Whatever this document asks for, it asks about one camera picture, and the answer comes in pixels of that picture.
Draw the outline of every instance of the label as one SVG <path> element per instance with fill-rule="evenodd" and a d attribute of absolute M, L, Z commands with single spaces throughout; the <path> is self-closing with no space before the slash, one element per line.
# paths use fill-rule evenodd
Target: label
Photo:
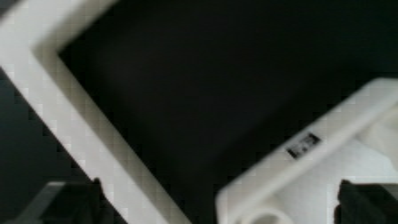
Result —
<path fill-rule="evenodd" d="M 305 153 L 310 151 L 314 146 L 319 143 L 319 138 L 314 136 L 312 133 L 307 133 L 303 138 L 298 140 L 298 142 L 287 147 L 287 153 L 294 159 L 298 159 Z"/>

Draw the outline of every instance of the dark surface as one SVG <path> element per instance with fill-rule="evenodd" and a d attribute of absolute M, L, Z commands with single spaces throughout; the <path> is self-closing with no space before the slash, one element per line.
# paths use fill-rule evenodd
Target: dark surface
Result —
<path fill-rule="evenodd" d="M 17 0 L 0 0 L 0 18 L 1 18 L 3 12 L 8 10 L 15 2 Z"/>
<path fill-rule="evenodd" d="M 394 0 L 120 1 L 60 53 L 195 224 L 356 86 L 398 71 Z"/>
<path fill-rule="evenodd" d="M 398 223 L 396 191 L 398 185 L 394 184 L 351 184 L 342 181 L 337 195 L 335 224 Z"/>
<path fill-rule="evenodd" d="M 0 71 L 0 223 L 14 219 L 47 181 L 88 178 Z M 102 223 L 124 221 L 102 201 Z"/>
<path fill-rule="evenodd" d="M 122 224 L 110 210 L 99 181 L 67 182 L 46 185 L 19 216 L 3 224 Z"/>

